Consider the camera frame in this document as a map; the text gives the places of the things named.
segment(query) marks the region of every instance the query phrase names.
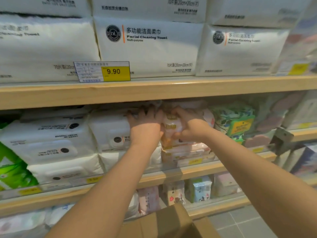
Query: cardboard box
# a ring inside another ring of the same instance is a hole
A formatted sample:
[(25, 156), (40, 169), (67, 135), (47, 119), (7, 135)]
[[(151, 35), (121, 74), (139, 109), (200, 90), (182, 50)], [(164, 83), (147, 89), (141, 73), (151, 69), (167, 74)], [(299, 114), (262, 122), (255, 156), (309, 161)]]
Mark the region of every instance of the cardboard box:
[(117, 238), (220, 238), (207, 217), (192, 221), (181, 204), (122, 225)]

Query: right hand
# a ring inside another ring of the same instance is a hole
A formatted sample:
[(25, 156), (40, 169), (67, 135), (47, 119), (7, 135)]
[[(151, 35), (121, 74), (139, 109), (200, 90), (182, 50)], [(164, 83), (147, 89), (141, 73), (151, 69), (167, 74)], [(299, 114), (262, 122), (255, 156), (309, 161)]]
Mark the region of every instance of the right hand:
[(204, 143), (208, 130), (210, 130), (211, 127), (204, 120), (203, 116), (197, 114), (194, 110), (185, 110), (180, 106), (173, 108), (171, 113), (178, 115), (182, 123), (186, 124), (182, 132), (173, 134), (172, 139)]

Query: price 9.90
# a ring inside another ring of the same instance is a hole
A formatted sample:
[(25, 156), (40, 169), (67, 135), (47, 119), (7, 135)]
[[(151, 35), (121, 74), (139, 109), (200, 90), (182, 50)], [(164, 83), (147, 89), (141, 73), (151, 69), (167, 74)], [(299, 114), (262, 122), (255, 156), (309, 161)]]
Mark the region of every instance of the price 9.90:
[(120, 74), (120, 69), (113, 69), (113, 70), (110, 70), (109, 68), (107, 68), (107, 73), (108, 74)]

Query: green leaf print package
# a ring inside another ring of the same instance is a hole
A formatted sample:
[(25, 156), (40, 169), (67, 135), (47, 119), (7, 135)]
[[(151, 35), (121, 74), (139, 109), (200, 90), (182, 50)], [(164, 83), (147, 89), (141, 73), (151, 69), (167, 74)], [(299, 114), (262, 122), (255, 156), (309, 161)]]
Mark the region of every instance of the green leaf print package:
[(255, 118), (254, 108), (239, 101), (209, 109), (215, 116), (215, 129), (228, 136), (241, 135), (248, 131)]
[(26, 169), (26, 163), (0, 168), (0, 191), (37, 185), (37, 180)]
[(8, 165), (18, 164), (22, 160), (11, 149), (0, 142), (0, 168)]

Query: store shelf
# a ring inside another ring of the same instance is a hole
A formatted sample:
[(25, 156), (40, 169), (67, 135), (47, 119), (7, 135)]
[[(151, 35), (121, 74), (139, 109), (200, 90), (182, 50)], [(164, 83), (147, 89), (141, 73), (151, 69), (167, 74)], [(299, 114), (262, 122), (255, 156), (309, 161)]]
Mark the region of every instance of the store shelf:
[[(310, 186), (317, 185), (317, 175), (303, 177), (303, 180)], [(250, 205), (251, 202), (246, 196), (238, 196), (227, 200), (222, 200), (209, 205), (188, 209), (187, 212), (192, 219), (210, 216), (216, 213), (225, 212)]]
[[(276, 155), (272, 152), (258, 154), (268, 161), (274, 161)], [(220, 161), (192, 165), (183, 168), (160, 171), (142, 176), (138, 188), (159, 185), (177, 180), (185, 180), (193, 177), (204, 176), (225, 171), (226, 168)], [(61, 189), (50, 192), (43, 192), (30, 196), (22, 196), (0, 201), (0, 217), (20, 212), (27, 212), (35, 209), (61, 205), (70, 202), (77, 202), (93, 184), (80, 187)]]
[(1, 84), (0, 110), (308, 89), (317, 89), (317, 76), (184, 76), (94, 84)]
[(284, 142), (298, 142), (317, 139), (317, 128), (303, 128), (296, 130), (285, 130), (278, 128), (275, 135)]

